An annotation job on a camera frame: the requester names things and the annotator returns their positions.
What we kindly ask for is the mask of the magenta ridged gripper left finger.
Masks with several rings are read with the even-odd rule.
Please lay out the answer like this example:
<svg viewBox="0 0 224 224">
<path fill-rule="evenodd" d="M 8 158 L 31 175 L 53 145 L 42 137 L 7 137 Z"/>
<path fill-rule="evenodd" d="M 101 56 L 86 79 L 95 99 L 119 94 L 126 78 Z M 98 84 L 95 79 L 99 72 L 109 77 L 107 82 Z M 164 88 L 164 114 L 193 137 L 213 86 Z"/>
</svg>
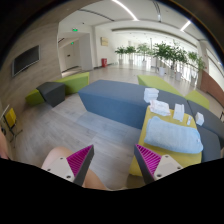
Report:
<svg viewBox="0 0 224 224">
<path fill-rule="evenodd" d="M 82 186 L 93 156 L 94 146 L 90 145 L 68 157 L 59 157 L 46 168 L 46 171 Z"/>
</svg>

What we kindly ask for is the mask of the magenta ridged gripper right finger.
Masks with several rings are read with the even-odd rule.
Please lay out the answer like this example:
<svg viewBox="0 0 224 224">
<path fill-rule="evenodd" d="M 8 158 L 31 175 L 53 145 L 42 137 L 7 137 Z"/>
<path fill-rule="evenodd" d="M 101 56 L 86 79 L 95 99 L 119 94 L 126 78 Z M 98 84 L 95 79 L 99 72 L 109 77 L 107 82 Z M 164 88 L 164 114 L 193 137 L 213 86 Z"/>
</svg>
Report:
<svg viewBox="0 0 224 224">
<path fill-rule="evenodd" d="M 182 166 L 170 155 L 165 154 L 161 156 L 139 144 L 135 145 L 134 155 L 137 159 L 145 184 L 160 180 L 182 169 Z"/>
</svg>

